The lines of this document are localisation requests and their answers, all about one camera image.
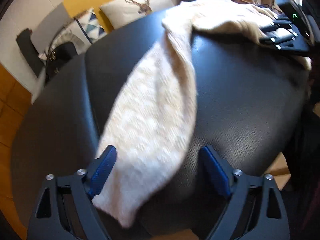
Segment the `cream knitted sweater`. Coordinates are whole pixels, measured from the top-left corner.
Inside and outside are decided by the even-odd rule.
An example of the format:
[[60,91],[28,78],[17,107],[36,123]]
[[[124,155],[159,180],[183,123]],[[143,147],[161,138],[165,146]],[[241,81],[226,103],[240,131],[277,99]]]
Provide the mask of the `cream knitted sweater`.
[[107,146],[117,159],[93,205],[125,229],[138,209],[179,170],[194,133],[197,113],[193,30],[241,34],[259,43],[275,13],[230,0],[183,2],[162,21],[164,35],[134,66],[112,106],[96,157]]

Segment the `black handbag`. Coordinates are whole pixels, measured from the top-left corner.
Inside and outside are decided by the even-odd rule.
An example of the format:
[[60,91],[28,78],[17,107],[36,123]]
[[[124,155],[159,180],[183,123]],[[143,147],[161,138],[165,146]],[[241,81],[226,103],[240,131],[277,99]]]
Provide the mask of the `black handbag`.
[[65,26],[61,27],[54,38],[50,42],[48,51],[46,52],[46,65],[45,65],[45,81],[44,85],[50,82],[60,69],[68,63],[73,57],[77,55],[75,45],[71,41],[62,42],[59,45],[54,45],[54,41],[58,38],[58,35],[65,30]]

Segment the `deer print cushion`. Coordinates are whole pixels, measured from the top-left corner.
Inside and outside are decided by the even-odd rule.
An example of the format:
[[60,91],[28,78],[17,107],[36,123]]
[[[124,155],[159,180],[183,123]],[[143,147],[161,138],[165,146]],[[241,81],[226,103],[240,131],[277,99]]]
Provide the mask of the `deer print cushion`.
[[112,27],[119,29],[154,12],[172,8],[171,0],[113,0],[101,5]]

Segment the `black rolled mat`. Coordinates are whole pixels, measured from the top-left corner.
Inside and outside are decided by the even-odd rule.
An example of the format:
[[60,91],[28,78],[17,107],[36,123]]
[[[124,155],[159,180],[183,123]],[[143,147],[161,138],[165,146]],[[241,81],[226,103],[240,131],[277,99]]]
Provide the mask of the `black rolled mat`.
[[30,39],[31,34],[32,31],[30,29],[24,29],[17,36],[16,42],[27,64],[29,64],[36,77],[39,77],[44,63],[38,58],[38,52]]

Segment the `geometric triangle pattern cushion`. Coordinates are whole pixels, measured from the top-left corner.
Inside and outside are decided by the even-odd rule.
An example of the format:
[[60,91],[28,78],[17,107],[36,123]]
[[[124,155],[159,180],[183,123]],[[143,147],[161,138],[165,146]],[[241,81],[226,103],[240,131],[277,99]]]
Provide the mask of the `geometric triangle pattern cushion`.
[[69,18],[65,11],[55,9],[33,31],[30,39],[39,58],[45,58],[49,52],[67,42],[71,42],[76,52],[81,54],[106,35],[93,8],[75,18]]

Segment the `grey yellow blue sofa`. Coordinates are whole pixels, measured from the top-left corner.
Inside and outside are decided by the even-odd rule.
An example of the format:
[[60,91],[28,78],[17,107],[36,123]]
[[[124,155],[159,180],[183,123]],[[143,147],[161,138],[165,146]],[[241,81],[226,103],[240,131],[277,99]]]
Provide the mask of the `grey yellow blue sofa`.
[[32,31],[35,57],[46,63],[64,43],[84,53],[114,29],[173,5],[172,0],[64,0]]

